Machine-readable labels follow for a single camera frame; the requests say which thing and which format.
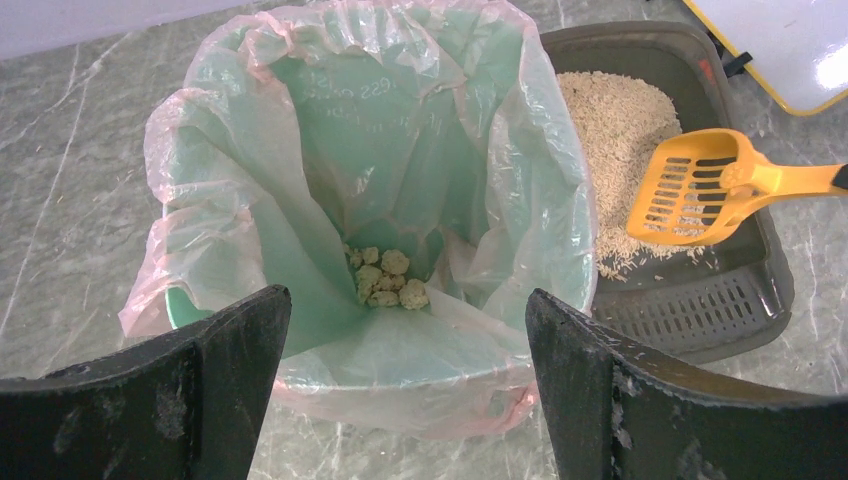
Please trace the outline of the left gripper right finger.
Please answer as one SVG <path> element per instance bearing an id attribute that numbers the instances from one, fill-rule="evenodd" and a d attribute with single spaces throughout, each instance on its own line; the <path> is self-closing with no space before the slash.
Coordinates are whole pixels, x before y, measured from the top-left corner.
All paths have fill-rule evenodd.
<path id="1" fill-rule="evenodd" d="M 548 292 L 526 329 L 562 479 L 843 479 L 847 400 L 712 373 Z"/>

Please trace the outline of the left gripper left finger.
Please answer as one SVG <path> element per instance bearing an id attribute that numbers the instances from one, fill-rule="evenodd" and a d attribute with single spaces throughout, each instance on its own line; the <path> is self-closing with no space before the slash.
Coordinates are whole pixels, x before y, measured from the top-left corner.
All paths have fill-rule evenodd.
<path id="1" fill-rule="evenodd" d="M 117 353 L 3 379 L 2 477 L 246 478 L 291 307 L 272 285 Z"/>

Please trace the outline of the dark grey litter tray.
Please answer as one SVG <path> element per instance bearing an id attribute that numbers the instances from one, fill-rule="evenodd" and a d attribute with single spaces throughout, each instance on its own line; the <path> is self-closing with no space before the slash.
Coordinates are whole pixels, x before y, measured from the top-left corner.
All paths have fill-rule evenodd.
<path id="1" fill-rule="evenodd" d="M 723 65 L 699 28 L 618 21 L 544 33 L 558 73 L 641 79 L 669 96 L 684 131 L 735 126 Z M 624 281 L 600 279 L 594 319 L 686 362 L 722 360 L 765 345 L 791 317 L 794 280 L 767 210 L 698 258 L 637 257 Z"/>

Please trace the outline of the yellow litter scoop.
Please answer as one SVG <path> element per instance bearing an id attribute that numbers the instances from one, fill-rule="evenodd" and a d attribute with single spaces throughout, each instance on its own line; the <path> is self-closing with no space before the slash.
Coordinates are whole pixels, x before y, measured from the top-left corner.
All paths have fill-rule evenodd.
<path id="1" fill-rule="evenodd" d="M 696 130 L 657 146 L 626 231 L 658 245 L 714 245 L 772 203 L 846 194 L 845 164 L 780 166 L 740 131 Z"/>

